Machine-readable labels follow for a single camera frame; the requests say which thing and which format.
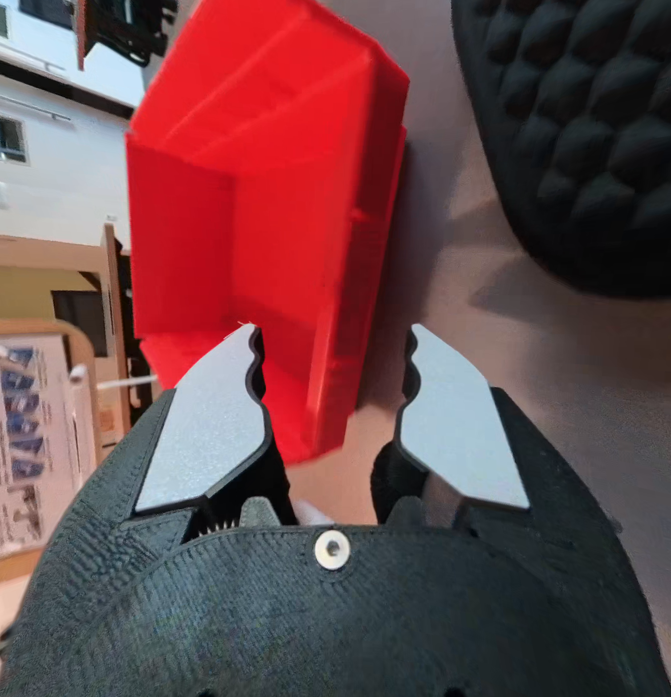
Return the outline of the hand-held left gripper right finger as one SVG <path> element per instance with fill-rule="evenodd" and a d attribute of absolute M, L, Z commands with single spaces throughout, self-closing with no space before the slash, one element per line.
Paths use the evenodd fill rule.
<path fill-rule="evenodd" d="M 432 475 L 423 500 L 438 510 L 476 504 L 528 510 L 490 384 L 462 353 L 421 324 L 410 328 L 404 405 L 395 443 Z"/>

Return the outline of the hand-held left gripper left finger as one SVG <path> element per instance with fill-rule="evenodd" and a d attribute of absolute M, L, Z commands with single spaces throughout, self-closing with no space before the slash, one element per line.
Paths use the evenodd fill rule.
<path fill-rule="evenodd" d="M 134 513 L 210 501 L 270 449 L 261 329 L 242 325 L 178 382 Z"/>

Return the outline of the black wrist rest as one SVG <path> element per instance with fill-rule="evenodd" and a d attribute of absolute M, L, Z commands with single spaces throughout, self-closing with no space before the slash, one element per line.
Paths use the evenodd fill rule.
<path fill-rule="evenodd" d="M 671 298 L 671 1 L 452 1 L 505 216 L 581 292 Z"/>

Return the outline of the red plastic bin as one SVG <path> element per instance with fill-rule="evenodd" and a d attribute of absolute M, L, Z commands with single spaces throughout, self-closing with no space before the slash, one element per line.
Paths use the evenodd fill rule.
<path fill-rule="evenodd" d="M 318 1 L 199 1 L 126 135 L 134 331 L 164 388 L 261 328 L 287 466 L 342 447 L 410 79 Z"/>

